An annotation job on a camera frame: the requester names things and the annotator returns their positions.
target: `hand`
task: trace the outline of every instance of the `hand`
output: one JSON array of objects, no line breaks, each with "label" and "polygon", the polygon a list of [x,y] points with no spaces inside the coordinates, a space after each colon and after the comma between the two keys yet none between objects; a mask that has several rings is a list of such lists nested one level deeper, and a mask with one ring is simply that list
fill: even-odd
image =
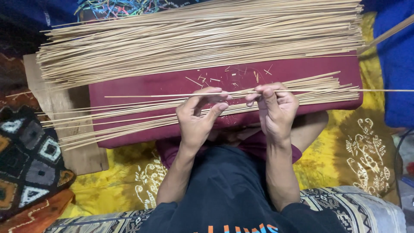
[{"label": "hand", "polygon": [[[222,89],[219,87],[207,87],[194,93],[219,93]],[[231,100],[231,95],[196,95],[188,98],[184,103],[176,109],[178,123],[181,130],[180,146],[189,149],[194,154],[200,149],[206,141],[214,121],[220,114],[226,110],[229,105],[222,100]],[[208,113],[201,115],[201,109],[208,103],[216,103]]]},{"label": "hand", "polygon": [[256,100],[259,107],[260,125],[266,135],[268,144],[290,146],[290,130],[299,107],[299,100],[291,92],[274,92],[287,90],[281,83],[259,85],[255,91],[261,93],[248,94],[247,106],[253,106]]}]

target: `forearm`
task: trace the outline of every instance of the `forearm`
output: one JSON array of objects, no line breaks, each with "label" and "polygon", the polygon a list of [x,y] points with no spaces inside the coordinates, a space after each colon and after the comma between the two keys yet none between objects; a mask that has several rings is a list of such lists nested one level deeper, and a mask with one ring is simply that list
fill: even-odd
[{"label": "forearm", "polygon": [[300,202],[298,180],[292,167],[290,140],[281,145],[268,143],[266,183],[270,199],[278,211],[290,203]]},{"label": "forearm", "polygon": [[159,186],[156,204],[179,202],[187,189],[197,151],[180,145],[177,156]]}]

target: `black cable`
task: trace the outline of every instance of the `black cable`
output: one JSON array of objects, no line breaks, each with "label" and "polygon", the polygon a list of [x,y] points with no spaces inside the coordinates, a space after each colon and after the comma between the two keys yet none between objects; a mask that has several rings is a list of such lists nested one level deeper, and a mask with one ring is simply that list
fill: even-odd
[{"label": "black cable", "polygon": [[402,202],[401,202],[400,186],[399,186],[398,180],[397,180],[397,159],[398,159],[398,152],[400,151],[401,144],[404,141],[404,139],[409,135],[409,133],[411,133],[411,131],[413,131],[413,129],[408,130],[407,132],[405,132],[401,136],[400,142],[398,143],[398,146],[397,146],[397,151],[395,152],[395,160],[394,160],[395,185],[397,187],[397,195],[398,195],[399,200],[400,200],[400,207],[403,210],[404,210],[404,208],[402,207]]}]

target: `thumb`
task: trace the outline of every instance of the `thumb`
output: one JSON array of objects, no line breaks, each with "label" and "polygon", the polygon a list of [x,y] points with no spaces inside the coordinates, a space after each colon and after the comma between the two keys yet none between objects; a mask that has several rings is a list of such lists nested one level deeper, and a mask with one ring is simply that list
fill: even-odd
[{"label": "thumb", "polygon": [[262,91],[263,100],[267,106],[268,111],[277,112],[280,110],[277,103],[277,97],[274,90],[269,86],[261,86],[256,88],[256,91]]},{"label": "thumb", "polygon": [[205,118],[213,124],[214,121],[217,119],[217,117],[220,116],[220,114],[223,113],[224,110],[226,110],[229,107],[229,104],[227,103],[218,103],[211,107],[210,111],[205,115]]}]

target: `black t-shirt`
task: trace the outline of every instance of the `black t-shirt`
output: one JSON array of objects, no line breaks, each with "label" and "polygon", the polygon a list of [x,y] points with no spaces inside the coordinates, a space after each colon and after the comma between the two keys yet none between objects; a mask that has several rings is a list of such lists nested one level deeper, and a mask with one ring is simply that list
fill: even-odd
[{"label": "black t-shirt", "polygon": [[187,192],[179,203],[161,203],[140,233],[343,233],[330,210],[293,203],[278,213],[269,201],[265,162],[219,146],[195,159]]}]

